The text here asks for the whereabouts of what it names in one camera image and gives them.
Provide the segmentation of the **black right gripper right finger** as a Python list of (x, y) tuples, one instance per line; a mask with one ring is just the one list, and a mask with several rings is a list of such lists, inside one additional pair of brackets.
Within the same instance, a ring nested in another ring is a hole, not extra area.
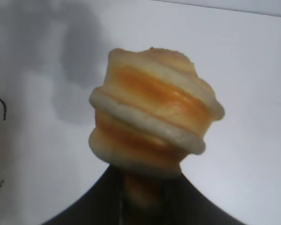
[(185, 176), (158, 180), (124, 178), (126, 225), (237, 225), (239, 220), (213, 204)]

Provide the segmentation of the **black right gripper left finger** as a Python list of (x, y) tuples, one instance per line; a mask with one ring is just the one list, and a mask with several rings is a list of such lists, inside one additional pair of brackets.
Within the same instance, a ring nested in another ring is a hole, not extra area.
[(118, 225), (122, 174), (109, 166), (99, 180), (79, 200), (46, 225)]

